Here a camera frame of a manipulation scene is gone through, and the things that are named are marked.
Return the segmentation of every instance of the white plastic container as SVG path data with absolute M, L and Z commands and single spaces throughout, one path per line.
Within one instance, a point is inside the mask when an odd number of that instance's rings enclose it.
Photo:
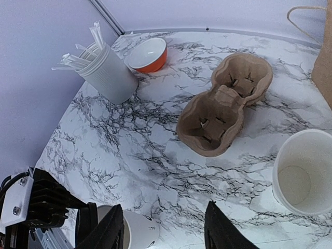
M 98 223 L 111 208 L 109 205 L 98 207 Z M 126 210 L 123 211 L 123 217 L 123 249 L 145 249 L 156 243 L 160 230 L 152 218 Z
M 332 135 L 304 130 L 281 147 L 273 168 L 274 197 L 293 213 L 320 215 L 332 209 Z
M 93 43 L 88 49 L 95 52 L 98 47 L 96 43 Z M 92 60 L 92 62 L 76 72 L 112 103 L 123 103 L 137 89 L 138 79 L 108 44 L 105 43 L 105 47 L 97 57 L 86 51 L 81 53 L 79 57 Z

